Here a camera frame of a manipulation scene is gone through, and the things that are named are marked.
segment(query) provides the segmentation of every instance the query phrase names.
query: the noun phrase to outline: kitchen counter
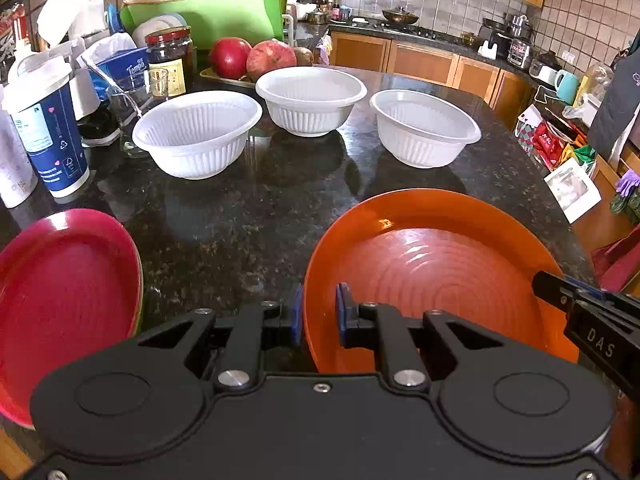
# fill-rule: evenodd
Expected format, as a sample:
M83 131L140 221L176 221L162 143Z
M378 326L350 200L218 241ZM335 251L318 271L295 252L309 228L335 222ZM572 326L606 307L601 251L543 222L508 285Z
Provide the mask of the kitchen counter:
M389 28L386 30L379 30L377 28L367 28L367 26L336 25L335 23L331 23L328 25L328 30L329 32L335 31L344 32L346 34L362 34L363 36L373 36L375 38L385 38L386 40L404 41L405 43L415 43L424 46L430 46L431 48L439 48L440 50L446 50L447 52L452 52L454 54L458 54L459 56L482 61L483 63L487 63L488 65L497 66L498 68L504 69L507 72L514 73L524 79L524 81L526 81L533 88L537 88L541 84L541 82L537 79L533 79L529 75L529 72L520 70L519 68L513 66L511 63L507 62L505 59L488 59L486 57L480 56L480 54L478 54L478 50L472 49L469 46L458 45L441 40L431 40L430 38L422 38L420 36L405 34L403 32L398 32Z
M434 187L474 196L512 215L549 248L565 273L593 283L558 203L481 98L402 76L341 70L359 77L369 92L339 131L295 137L275 126L265 110L239 159L205 180L171 177L151 158L126 159L117 144L87 150L91 177L73 202L56 202L39 183L20 206L0 206L0 249L57 211L87 207L115 216L140 252L147 329L199 306L230 313L243 303L279 298L302 281L318 240L349 208L391 190ZM220 87L204 80L197 85ZM373 93L389 88L419 90L459 106L476 120L482 139L444 168L402 164L380 145L369 107ZM281 359L284 367L308 367L302 357ZM31 456L42 456L46 445L37 433L8 421L3 425Z

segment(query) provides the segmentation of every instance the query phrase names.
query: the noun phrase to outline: jar lid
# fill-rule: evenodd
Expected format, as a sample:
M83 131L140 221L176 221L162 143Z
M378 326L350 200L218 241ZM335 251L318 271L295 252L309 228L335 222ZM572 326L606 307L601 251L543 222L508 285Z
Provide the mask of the jar lid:
M145 43L162 43L163 41L186 38L191 33L191 27L172 27L152 32L145 36Z

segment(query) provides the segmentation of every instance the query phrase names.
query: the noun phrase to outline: plate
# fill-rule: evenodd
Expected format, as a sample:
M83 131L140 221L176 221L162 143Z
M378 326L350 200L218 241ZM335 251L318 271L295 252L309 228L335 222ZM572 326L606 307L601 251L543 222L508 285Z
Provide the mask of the plate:
M70 209L30 225L0 253L0 412L32 428L40 379L134 335L141 309L140 257L115 218Z
M439 308L575 362L564 313L532 293L539 270L562 275L526 227L481 200L441 189L375 196L338 218L309 261L309 349L323 374L374 370L372 352L338 343L335 287L347 282L358 303L389 303L409 317Z
M241 86L242 88L255 88L255 83L252 83L248 79L227 79L226 77L220 77L218 74L214 72L214 70L209 67L200 72L200 77L204 79L209 79L210 81L217 81L219 83L226 83L234 86Z

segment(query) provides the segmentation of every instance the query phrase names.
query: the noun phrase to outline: gas stove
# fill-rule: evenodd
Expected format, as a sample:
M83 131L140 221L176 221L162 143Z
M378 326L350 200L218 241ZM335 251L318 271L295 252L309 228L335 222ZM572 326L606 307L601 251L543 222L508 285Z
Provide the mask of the gas stove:
M446 43L462 45L462 40L458 36L452 36L446 32L438 32L432 28L419 27L418 25L400 25L392 22L379 22L372 28L377 30L391 30L408 34L410 36L419 36L420 38L428 38L429 40L445 41Z

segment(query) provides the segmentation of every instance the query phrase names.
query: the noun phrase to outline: electrical outlet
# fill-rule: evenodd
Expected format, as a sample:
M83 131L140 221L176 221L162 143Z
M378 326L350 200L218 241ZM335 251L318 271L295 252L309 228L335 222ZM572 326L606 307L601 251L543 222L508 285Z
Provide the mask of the electrical outlet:
M575 54L570 54L568 50L562 52L562 59L564 59L568 64L575 65Z

